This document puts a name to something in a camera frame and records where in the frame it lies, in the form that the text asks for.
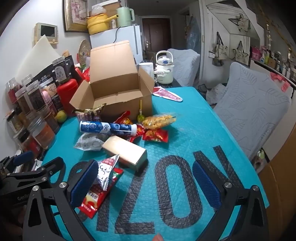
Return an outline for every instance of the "yellow pot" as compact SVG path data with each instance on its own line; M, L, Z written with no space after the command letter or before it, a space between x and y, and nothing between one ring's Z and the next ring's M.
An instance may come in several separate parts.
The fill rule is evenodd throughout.
M108 17L107 14L99 14L96 16L91 16L87 19L87 28L89 34L93 35L99 32L109 30L109 22L113 19L118 18L118 15Z

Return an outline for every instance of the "red thermos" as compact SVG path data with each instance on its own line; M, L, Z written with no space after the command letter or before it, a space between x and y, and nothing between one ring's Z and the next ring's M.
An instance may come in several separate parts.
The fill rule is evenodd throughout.
M70 79L65 84L61 84L57 87L57 94L61 99L61 103L68 116L74 116L72 113L74 107L70 104L70 100L78 89L78 83L75 79Z

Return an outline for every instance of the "picture frame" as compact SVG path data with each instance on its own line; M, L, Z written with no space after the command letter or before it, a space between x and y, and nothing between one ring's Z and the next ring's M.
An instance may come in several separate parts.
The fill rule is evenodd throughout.
M89 16L87 0L63 0L65 32L88 33L85 17Z

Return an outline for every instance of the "green electric kettle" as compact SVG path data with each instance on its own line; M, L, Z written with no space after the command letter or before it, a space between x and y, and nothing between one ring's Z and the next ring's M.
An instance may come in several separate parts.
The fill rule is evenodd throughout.
M117 24L118 27L131 26L131 23L135 21L135 13L133 9L128 7L120 7L117 9Z

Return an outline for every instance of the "white mini fridge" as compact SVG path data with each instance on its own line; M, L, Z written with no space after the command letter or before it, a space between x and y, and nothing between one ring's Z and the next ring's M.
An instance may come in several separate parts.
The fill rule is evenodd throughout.
M115 39L116 42L128 40L130 42L136 63L139 64L143 61L140 26L128 26L119 29L111 29L101 33L93 34L90 36L90 38L92 48L100 47L106 44L112 44Z

